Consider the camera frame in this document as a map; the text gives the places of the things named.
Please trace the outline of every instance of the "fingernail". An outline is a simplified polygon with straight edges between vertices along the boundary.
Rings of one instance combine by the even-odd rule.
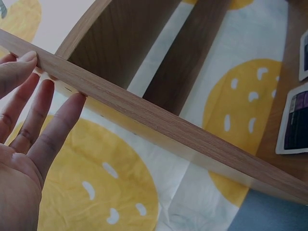
[[[35,51],[29,51],[28,53],[24,54],[18,61],[19,62],[30,62],[37,56]]]

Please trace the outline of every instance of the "wooden shelf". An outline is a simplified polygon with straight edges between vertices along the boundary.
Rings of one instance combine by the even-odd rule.
[[[300,38],[308,30],[308,3],[289,1],[287,39],[280,80],[257,157],[308,183],[308,154],[277,155],[275,147],[288,92],[305,82],[299,82]]]

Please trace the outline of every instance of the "finger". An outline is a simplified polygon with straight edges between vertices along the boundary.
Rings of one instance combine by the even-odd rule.
[[[34,98],[23,126],[10,144],[10,147],[15,149],[17,153],[27,154],[30,147],[37,140],[50,109],[53,92],[54,83],[51,80],[44,80]]]
[[[27,80],[38,58],[34,51],[21,57],[18,62],[3,63],[0,65],[0,99]]]
[[[0,64],[8,63],[8,62],[16,62],[16,57],[12,54],[5,55],[0,59]]]
[[[82,94],[72,95],[30,148],[28,156],[37,166],[43,180],[68,133],[78,121],[85,101],[86,98]]]
[[[32,74],[25,83],[23,83],[11,98],[9,103],[0,113],[0,143],[5,143],[13,131],[16,122],[30,99],[35,87],[39,82],[39,76]]]

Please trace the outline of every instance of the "bed sheet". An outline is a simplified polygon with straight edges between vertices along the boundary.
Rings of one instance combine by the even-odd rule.
[[[144,94],[191,2],[177,8],[129,91]],[[279,81],[287,7],[233,0],[181,117],[255,153]],[[47,122],[65,100],[55,92]],[[305,231],[307,217],[304,205],[249,190],[84,109],[47,176],[38,230]]]

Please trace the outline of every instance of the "wood grain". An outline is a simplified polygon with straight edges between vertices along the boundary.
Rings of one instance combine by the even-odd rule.
[[[307,184],[178,116],[2,30],[0,46],[18,56],[36,51],[42,70],[99,101],[103,116],[174,154],[262,192],[308,203]]]
[[[299,82],[298,72],[300,38],[308,29],[307,1],[290,0],[288,17],[287,40],[280,80],[257,157],[308,183],[308,154],[277,155],[275,153],[287,94],[291,89],[305,83]]]
[[[70,56],[64,58],[127,89],[179,3],[180,0],[112,0]],[[72,36],[84,26],[77,25]]]
[[[179,115],[212,46],[230,0],[198,0],[143,98]]]

